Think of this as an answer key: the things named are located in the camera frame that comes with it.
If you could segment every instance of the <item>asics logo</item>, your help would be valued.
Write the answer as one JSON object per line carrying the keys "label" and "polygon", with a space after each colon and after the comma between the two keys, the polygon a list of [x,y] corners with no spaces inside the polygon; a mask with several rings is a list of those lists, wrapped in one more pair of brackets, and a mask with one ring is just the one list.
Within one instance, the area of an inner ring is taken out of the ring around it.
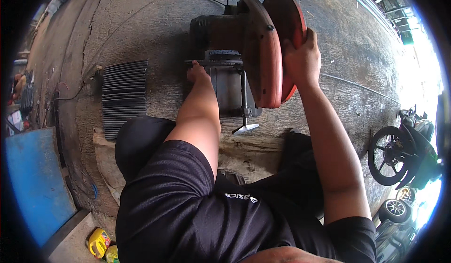
{"label": "asics logo", "polygon": [[253,204],[258,201],[258,199],[252,197],[250,194],[226,193],[225,196],[228,198],[249,199]]}

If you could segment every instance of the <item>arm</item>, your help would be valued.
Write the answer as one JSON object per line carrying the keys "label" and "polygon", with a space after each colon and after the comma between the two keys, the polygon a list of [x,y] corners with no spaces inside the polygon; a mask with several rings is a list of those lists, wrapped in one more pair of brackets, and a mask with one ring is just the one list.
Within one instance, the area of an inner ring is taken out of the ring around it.
{"label": "arm", "polygon": [[307,31],[307,41],[295,50],[284,41],[285,66],[301,95],[313,154],[324,192],[324,224],[346,217],[371,219],[362,166],[329,100],[319,88],[321,53],[317,35]]}
{"label": "arm", "polygon": [[176,126],[165,141],[181,140],[197,147],[208,160],[216,180],[221,124],[215,90],[210,76],[195,60],[187,77],[194,83],[193,89],[183,102]]}

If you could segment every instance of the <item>chop saw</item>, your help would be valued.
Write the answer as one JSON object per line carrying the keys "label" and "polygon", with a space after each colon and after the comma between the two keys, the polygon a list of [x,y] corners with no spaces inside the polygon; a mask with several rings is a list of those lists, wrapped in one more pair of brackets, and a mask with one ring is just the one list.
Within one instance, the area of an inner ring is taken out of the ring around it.
{"label": "chop saw", "polygon": [[211,76],[221,116],[243,117],[234,135],[258,127],[248,118],[263,108],[279,108],[296,91],[283,64],[281,42],[299,48],[307,26],[295,0],[239,0],[223,15],[201,15],[191,20],[189,34],[198,60]]}

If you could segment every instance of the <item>concrete floor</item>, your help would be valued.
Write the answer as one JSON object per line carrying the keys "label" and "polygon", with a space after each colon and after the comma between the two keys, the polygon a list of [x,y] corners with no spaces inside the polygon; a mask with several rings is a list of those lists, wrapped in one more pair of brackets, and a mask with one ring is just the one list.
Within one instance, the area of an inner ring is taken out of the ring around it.
{"label": "concrete floor", "polygon": [[[408,76],[402,67],[406,62],[403,46],[388,35],[365,8],[358,6],[355,0],[297,1],[307,25],[318,33],[322,73],[399,99],[400,78]],[[43,125],[45,106],[54,91],[59,90],[60,97],[73,96],[82,72],[93,63],[107,66],[139,59],[149,59],[147,114],[175,119],[189,91],[183,63],[193,58],[188,39],[189,22],[201,14],[222,12],[221,6],[205,0],[69,0],[51,19],[44,20],[31,48],[28,68],[35,70],[35,98],[40,100],[33,111],[34,126]],[[372,134],[397,123],[400,106],[337,79],[322,76],[320,84],[361,159],[374,214],[391,188],[372,179],[366,147]],[[51,111],[49,113],[47,120],[54,118]],[[111,235],[117,205],[97,170],[93,146],[93,127],[102,127],[100,100],[82,91],[76,100],[59,104],[58,118],[62,133],[60,151],[69,169],[81,179],[74,186],[76,197],[82,207],[95,211],[94,216],[101,218],[99,222],[107,226]],[[261,125],[248,134],[254,137],[279,139],[293,127],[308,133],[297,93],[279,109],[265,110],[262,116],[251,120]],[[241,121],[228,118],[221,123],[223,135],[230,135]],[[227,167],[228,157],[227,153],[223,154],[220,167]],[[243,165],[243,175],[252,175],[255,168],[264,170],[262,166],[253,168],[247,160],[238,162]],[[97,199],[81,189],[80,182],[86,182],[82,171],[96,183]]]}

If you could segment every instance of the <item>hand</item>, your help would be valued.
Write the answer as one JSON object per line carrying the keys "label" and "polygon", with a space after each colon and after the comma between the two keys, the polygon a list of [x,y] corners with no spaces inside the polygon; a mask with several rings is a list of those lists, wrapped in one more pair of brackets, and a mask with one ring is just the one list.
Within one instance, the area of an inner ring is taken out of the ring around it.
{"label": "hand", "polygon": [[318,37],[315,31],[307,28],[307,41],[297,50],[290,40],[285,39],[283,45],[287,74],[298,89],[302,91],[306,88],[319,88],[321,53],[318,49]]}
{"label": "hand", "polygon": [[188,69],[187,78],[188,81],[195,83],[197,79],[204,78],[211,81],[211,77],[205,72],[203,66],[200,66],[197,60],[193,60],[193,67]]}

